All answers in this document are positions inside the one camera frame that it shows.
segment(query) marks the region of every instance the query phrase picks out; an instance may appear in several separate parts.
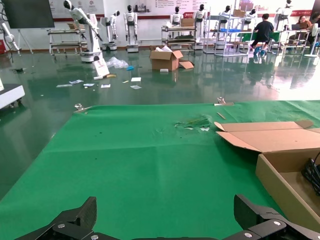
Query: cable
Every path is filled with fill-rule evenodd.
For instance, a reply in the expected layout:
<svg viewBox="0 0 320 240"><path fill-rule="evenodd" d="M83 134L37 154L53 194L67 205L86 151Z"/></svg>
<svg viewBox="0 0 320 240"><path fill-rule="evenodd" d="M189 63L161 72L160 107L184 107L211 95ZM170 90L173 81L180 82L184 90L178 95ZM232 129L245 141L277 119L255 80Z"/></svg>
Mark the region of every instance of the cable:
<svg viewBox="0 0 320 240"><path fill-rule="evenodd" d="M320 164L316 165L317 158L320 156L320 152L315 156L315 159L309 158L305 164L301 174L311 184L317 196L320 196Z"/></svg>

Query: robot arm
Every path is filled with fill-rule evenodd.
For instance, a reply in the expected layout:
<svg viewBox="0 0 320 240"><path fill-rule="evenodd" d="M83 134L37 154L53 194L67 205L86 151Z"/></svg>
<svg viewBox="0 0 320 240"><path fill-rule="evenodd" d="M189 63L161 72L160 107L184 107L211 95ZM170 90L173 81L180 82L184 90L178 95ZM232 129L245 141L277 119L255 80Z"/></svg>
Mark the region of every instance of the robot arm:
<svg viewBox="0 0 320 240"><path fill-rule="evenodd" d="M9 32L7 25L4 20L0 18L0 30L4 32L4 40L11 45L11 49L18 51L19 48L15 42L15 36Z"/></svg>

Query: poster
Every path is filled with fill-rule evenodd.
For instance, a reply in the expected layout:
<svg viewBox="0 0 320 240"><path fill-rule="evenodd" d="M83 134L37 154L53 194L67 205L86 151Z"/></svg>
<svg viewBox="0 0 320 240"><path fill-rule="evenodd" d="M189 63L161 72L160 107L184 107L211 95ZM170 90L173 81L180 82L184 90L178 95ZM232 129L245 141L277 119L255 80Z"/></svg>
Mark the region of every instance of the poster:
<svg viewBox="0 0 320 240"><path fill-rule="evenodd" d="M104 15L103 0L72 0L76 8L82 9L86 14ZM53 19L70 19L69 10L64 7L64 0L49 0Z"/></svg>
<svg viewBox="0 0 320 240"><path fill-rule="evenodd" d="M133 11L138 16L168 16L174 13L175 7L180 7L181 14L193 13L201 4L208 11L209 0L129 0Z"/></svg>

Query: laptop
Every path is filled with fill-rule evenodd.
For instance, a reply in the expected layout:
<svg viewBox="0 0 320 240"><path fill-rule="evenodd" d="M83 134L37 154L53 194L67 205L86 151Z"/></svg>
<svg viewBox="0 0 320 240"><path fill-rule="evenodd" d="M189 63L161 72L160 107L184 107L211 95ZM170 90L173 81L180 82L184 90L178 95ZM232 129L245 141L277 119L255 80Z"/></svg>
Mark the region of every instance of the laptop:
<svg viewBox="0 0 320 240"><path fill-rule="evenodd" d="M292 24L291 29L296 31L300 30L300 24Z"/></svg>

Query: person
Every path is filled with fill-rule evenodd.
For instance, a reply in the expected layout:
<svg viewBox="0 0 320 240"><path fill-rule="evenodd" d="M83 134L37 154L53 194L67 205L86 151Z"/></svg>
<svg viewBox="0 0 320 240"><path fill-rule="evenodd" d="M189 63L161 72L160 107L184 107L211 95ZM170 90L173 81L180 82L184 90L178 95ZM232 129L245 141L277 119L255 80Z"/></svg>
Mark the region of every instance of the person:
<svg viewBox="0 0 320 240"><path fill-rule="evenodd" d="M308 29L312 24L307 20L306 16L300 16L299 21L296 23L299 24L300 30ZM302 40L306 37L306 32L297 32L295 35L289 37L289 44L293 44L293 40Z"/></svg>
<svg viewBox="0 0 320 240"><path fill-rule="evenodd" d="M254 28L254 31L257 31L257 34L255 40L250 46L250 49L254 49L254 54L256 55L259 52L259 47L257 47L257 44L260 42L264 43L264 47L261 51L262 57L266 54L268 44L270 42L270 33L275 30L273 24L269 22L268 19L268 13L262 15L262 22L258 23L258 25Z"/></svg>

